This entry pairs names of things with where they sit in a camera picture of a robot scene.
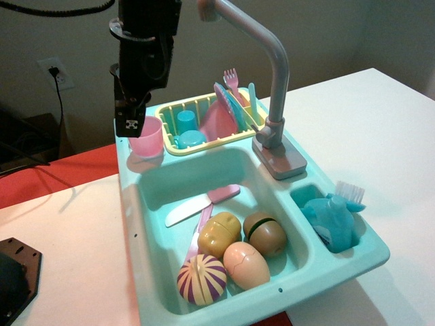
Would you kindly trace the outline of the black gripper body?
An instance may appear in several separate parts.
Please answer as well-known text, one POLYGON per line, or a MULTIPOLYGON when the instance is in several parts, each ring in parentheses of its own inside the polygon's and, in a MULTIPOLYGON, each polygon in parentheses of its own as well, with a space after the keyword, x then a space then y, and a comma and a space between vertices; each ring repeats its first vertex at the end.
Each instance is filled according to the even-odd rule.
POLYGON ((166 88, 173 44, 173 37, 165 33, 147 39, 120 38, 118 62, 109 71, 125 101, 148 102, 152 90, 166 88))

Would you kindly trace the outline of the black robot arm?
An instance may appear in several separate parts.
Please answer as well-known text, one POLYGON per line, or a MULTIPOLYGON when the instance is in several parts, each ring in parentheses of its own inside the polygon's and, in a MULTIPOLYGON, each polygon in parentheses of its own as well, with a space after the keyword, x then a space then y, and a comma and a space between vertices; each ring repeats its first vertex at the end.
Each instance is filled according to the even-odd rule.
POLYGON ((181 1, 120 1, 109 30, 119 42, 114 78, 117 137, 140 137, 151 91, 166 88, 181 1))

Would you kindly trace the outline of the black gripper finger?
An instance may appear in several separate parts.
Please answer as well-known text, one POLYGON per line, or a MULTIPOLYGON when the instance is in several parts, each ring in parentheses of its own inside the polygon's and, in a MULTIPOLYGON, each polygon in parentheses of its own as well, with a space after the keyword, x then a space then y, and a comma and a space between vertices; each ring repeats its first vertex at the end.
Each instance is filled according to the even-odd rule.
POLYGON ((145 122, 146 105, 151 99, 147 92, 143 98, 125 98, 121 92, 114 94, 115 131, 117 137, 138 138, 145 122))

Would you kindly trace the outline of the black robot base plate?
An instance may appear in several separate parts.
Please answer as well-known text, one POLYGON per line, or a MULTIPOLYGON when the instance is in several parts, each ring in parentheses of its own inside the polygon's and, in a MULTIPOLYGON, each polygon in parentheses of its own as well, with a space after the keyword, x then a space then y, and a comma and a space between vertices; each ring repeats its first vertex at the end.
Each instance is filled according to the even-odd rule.
POLYGON ((1 241, 1 324, 11 325, 36 297, 42 253, 16 238, 1 241))

